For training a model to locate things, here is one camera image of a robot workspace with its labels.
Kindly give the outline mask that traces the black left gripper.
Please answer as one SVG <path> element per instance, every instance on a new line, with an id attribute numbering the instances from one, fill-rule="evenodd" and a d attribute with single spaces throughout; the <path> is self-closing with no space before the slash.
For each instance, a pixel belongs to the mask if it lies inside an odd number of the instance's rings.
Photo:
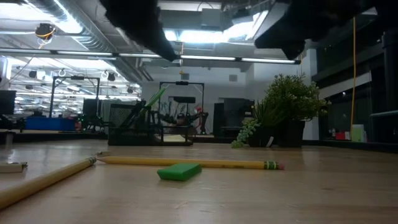
<path id="1" fill-rule="evenodd" d="M 178 59 L 160 25 L 158 0 L 99 0 L 105 17 L 139 45 L 168 61 Z"/>

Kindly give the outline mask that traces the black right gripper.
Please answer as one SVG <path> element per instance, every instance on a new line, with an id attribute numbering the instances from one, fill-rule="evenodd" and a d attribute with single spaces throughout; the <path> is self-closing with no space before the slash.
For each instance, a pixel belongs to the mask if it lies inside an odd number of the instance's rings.
<path id="1" fill-rule="evenodd" d="M 338 22 L 339 0 L 290 0 L 284 15 L 262 33 L 258 49 L 281 49 L 289 60 L 301 54 L 305 41 L 322 39 Z"/>

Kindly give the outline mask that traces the black pen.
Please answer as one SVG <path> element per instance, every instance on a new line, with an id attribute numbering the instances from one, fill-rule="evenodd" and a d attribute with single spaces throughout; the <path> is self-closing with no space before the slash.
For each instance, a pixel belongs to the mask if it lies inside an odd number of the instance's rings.
<path id="1" fill-rule="evenodd" d="M 140 117 L 137 119 L 135 125 L 132 128 L 134 128 L 134 129 L 148 128 L 150 125 L 150 111 L 151 111 L 151 108 L 142 109 Z"/>
<path id="2" fill-rule="evenodd" d="M 141 110 L 144 108 L 145 105 L 146 105 L 145 100 L 138 101 L 135 105 L 133 105 L 129 114 L 122 122 L 121 127 L 122 128 L 132 128 L 135 125 L 137 119 L 140 117 Z"/>

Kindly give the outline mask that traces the yellow pencil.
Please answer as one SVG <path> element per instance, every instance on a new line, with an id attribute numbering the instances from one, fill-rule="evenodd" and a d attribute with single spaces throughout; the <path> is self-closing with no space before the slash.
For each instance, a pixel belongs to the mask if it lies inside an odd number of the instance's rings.
<path id="1" fill-rule="evenodd" d="M 60 169 L 41 175 L 34 179 L 28 180 L 17 186 L 0 190 L 0 210 L 23 200 L 63 179 L 66 179 L 90 166 L 95 164 L 96 157 L 89 157 L 82 161 L 70 164 Z"/>
<path id="2" fill-rule="evenodd" d="M 229 169 L 261 169 L 284 170 L 285 166 L 275 161 L 226 161 L 226 160 L 201 160 L 201 159 L 163 159 L 146 157 L 98 157 L 97 160 L 107 164 L 139 165 L 139 166 L 173 166 L 175 164 L 199 164 L 207 168 Z"/>

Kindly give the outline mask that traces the green eraser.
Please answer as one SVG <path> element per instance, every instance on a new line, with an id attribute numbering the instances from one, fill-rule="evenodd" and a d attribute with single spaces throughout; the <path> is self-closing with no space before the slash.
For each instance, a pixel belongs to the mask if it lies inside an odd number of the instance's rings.
<path id="1" fill-rule="evenodd" d="M 200 164 L 181 163 L 157 171 L 162 180 L 187 181 L 202 171 Z"/>

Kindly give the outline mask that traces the long ceiling light bar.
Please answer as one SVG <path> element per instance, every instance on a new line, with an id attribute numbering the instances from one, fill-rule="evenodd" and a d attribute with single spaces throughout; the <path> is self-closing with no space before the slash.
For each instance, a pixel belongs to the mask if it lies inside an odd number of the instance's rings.
<path id="1" fill-rule="evenodd" d="M 40 50 L 40 49 L 13 49 L 13 48 L 0 48 L 0 53 L 4 55 L 56 55 L 57 57 L 86 57 L 99 60 L 107 60 L 114 58 L 161 58 L 156 54 L 145 53 L 116 53 L 116 52 L 83 52 L 71 50 Z M 298 65 L 301 64 L 300 60 L 286 60 L 276 58 L 249 58 L 249 57 L 225 57 L 225 56 L 206 56 L 206 55 L 177 55 L 180 60 L 209 60 L 209 61 L 222 61 L 222 62 L 247 62 L 247 63 L 272 63 L 272 64 L 287 64 Z"/>

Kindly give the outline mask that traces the bushy green potted plant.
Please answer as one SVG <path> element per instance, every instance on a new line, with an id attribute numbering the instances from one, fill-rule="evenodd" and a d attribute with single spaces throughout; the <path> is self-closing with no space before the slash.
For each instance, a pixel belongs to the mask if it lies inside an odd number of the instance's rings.
<path id="1" fill-rule="evenodd" d="M 302 146 L 305 123 L 327 114 L 330 106 L 319 94 L 316 83 L 305 83 L 304 74 L 274 77 L 264 102 L 272 110 L 278 146 Z"/>

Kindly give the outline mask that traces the black cabinet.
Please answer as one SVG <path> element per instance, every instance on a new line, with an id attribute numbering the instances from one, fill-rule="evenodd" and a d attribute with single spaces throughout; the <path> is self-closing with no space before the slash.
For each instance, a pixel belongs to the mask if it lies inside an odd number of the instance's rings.
<path id="1" fill-rule="evenodd" d="M 213 134 L 218 138 L 236 138 L 246 118 L 252 118 L 254 100 L 244 98 L 222 98 L 215 103 Z"/>

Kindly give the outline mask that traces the small trailing succulent plant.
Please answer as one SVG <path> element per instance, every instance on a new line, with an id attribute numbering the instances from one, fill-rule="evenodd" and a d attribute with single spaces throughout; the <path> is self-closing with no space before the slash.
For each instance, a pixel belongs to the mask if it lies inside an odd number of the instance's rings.
<path id="1" fill-rule="evenodd" d="M 253 117 L 243 121 L 242 129 L 231 143 L 232 148 L 248 144 L 251 147 L 271 147 L 275 139 L 275 129 L 285 118 L 270 100 L 257 102 Z"/>

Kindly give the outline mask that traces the black ceiling device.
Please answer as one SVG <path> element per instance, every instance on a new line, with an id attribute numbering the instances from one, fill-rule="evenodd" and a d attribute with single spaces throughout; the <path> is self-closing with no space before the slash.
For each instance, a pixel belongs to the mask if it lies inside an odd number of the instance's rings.
<path id="1" fill-rule="evenodd" d="M 34 33 L 38 38 L 42 40 L 50 40 L 53 37 L 54 33 L 56 33 L 56 30 L 57 28 L 52 24 L 40 23 L 36 27 Z"/>

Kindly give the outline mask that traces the green and white box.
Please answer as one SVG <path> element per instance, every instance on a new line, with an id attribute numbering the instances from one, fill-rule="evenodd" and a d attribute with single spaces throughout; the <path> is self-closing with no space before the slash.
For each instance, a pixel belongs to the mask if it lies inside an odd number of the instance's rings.
<path id="1" fill-rule="evenodd" d="M 366 132 L 363 124 L 354 124 L 351 132 L 353 142 L 366 142 Z"/>

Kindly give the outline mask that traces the blue storage bin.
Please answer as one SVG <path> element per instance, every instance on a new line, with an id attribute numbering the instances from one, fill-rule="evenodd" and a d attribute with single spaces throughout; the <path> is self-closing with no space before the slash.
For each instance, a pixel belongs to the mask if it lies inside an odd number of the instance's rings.
<path id="1" fill-rule="evenodd" d="M 75 122 L 66 118 L 27 117 L 25 129 L 47 131 L 74 131 Z"/>

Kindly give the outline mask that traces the black background station frame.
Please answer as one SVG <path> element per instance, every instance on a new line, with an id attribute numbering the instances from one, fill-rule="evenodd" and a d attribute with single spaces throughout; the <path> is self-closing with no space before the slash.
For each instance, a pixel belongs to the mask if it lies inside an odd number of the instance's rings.
<path id="1" fill-rule="evenodd" d="M 99 98 L 99 93 L 100 93 L 100 78 L 96 78 L 96 77 L 85 77 L 85 76 L 78 76 L 78 75 L 72 75 L 72 76 L 69 76 L 69 77 L 54 76 L 54 77 L 53 77 L 53 81 L 52 81 L 51 95 L 50 95 L 49 118 L 51 118 L 52 115 L 53 115 L 53 101 L 54 101 L 54 96 L 55 96 L 55 89 L 56 89 L 56 87 L 58 87 L 58 84 L 57 84 L 57 80 L 58 80 L 58 79 L 62 79 L 62 81 L 60 82 L 60 84 L 62 84 L 63 81 L 64 81 L 65 79 L 71 79 L 71 80 L 85 80 L 85 79 L 87 79 L 87 80 L 96 80 L 96 81 L 97 81 L 97 84 L 95 85 L 95 88 L 96 88 L 96 103 L 97 103 L 97 105 L 96 105 L 96 115 L 97 115 L 97 116 L 99 115 L 98 109 L 99 109 L 99 100 L 100 100 L 100 98 Z"/>
<path id="2" fill-rule="evenodd" d="M 204 109 L 205 84 L 188 81 L 160 82 L 159 89 L 161 87 L 166 87 L 166 91 L 158 101 L 158 109 L 161 102 L 176 101 L 178 103 L 186 103 L 188 106 L 188 124 L 186 125 L 188 133 L 206 134 L 208 113 Z"/>

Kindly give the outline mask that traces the pale patterned wall hanging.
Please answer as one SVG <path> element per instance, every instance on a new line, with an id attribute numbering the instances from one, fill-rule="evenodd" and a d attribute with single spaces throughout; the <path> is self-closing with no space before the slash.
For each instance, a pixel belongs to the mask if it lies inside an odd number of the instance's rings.
<path id="1" fill-rule="evenodd" d="M 186 126 L 188 124 L 187 114 L 188 106 L 186 103 L 176 101 L 160 103 L 158 117 L 161 122 L 174 126 Z"/>

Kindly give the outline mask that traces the black aluminium table frame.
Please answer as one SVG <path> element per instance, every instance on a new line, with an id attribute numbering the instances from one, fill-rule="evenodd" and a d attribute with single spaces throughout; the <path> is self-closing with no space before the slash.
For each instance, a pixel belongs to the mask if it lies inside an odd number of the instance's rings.
<path id="1" fill-rule="evenodd" d="M 0 130 L 0 144 L 6 142 L 6 136 L 11 134 L 13 142 L 41 142 L 41 141 L 66 141 L 66 140 L 82 140 L 82 139 L 100 139 L 108 140 L 105 134 L 88 134 L 88 133 L 59 133 L 59 132 L 41 132 L 41 133 L 15 133 L 12 131 Z M 192 137 L 193 142 L 197 143 L 220 143 L 229 144 L 232 138 L 208 138 L 208 137 Z M 351 141 L 320 141 L 320 140 L 303 140 L 303 146 L 325 146 L 338 147 L 345 149 L 357 149 L 363 151 L 385 152 L 390 154 L 398 154 L 398 144 L 393 143 L 377 143 L 377 142 L 351 142 Z"/>

